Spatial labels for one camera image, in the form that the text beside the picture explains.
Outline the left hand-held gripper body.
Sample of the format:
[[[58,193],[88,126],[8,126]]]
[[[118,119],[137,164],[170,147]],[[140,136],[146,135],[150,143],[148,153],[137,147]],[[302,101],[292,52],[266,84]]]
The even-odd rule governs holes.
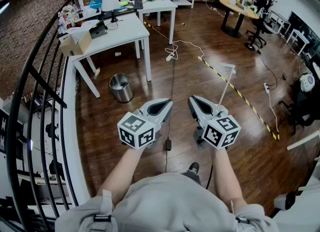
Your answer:
[[[127,112],[117,123],[119,139],[136,150],[142,147],[152,149],[162,136],[161,124],[160,112],[143,113],[139,109],[134,113]]]

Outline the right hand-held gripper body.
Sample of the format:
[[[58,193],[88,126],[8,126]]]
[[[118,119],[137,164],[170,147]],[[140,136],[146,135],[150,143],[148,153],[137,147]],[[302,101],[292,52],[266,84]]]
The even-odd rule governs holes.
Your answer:
[[[211,147],[221,150],[236,141],[240,130],[241,126],[232,115],[220,111],[216,116],[199,121],[193,137],[199,149]]]

